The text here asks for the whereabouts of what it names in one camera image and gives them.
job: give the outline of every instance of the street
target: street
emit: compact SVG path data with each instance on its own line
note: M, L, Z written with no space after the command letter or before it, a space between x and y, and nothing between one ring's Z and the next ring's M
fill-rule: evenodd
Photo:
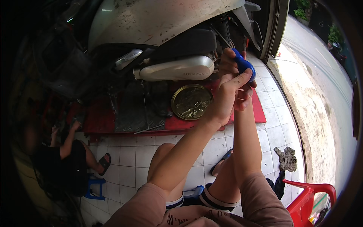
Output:
M288 16L282 44L308 71L323 100L333 132L336 174L335 188L341 192L354 160L356 140L352 137L352 85L344 68L330 54L326 44L308 27Z

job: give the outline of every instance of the slipper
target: slipper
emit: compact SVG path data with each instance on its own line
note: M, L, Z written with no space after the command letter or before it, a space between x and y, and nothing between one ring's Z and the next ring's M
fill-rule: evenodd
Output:
M109 168L111 164L111 155L109 153L106 153L109 156L109 162L106 161L105 157L103 156L98 162L101 164L101 166L104 168L103 172L100 174L100 176L103 176L107 169Z
M226 160L232 153L231 153L231 150L233 150L233 148L232 149L230 149L222 158L221 158L221 160L219 160L219 162L217 162L217 164L218 163L220 163L222 160ZM214 168L216 167L216 165L217 164L215 164L212 168L211 168L211 170L209 171L209 173L212 175L212 176L214 176L213 174L212 174L212 172L213 172L213 170L214 170Z

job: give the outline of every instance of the red plastic chair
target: red plastic chair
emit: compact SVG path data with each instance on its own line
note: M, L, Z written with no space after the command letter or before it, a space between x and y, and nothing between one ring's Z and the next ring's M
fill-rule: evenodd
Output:
M303 188L303 192L287 207L295 227L311 227L309 216L313 211L314 194L326 192L330 196L330 204L333 206L337 200L335 188L330 184L308 184L294 181L283 180L284 183Z

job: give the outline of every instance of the spring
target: spring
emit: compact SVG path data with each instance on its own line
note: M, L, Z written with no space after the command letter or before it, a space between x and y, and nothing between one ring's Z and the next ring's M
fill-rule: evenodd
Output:
M223 38L230 44L231 40L229 38L229 26L228 26L228 16L227 13L222 13L213 18L213 26L218 30L219 33L223 36ZM227 44L219 38L219 43L222 48L228 47Z

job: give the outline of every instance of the round metal tray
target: round metal tray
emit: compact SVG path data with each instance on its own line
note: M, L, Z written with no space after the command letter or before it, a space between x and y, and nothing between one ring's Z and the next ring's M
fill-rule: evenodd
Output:
M213 102L212 93L199 84L179 88L171 98L171 109L181 119L197 120Z

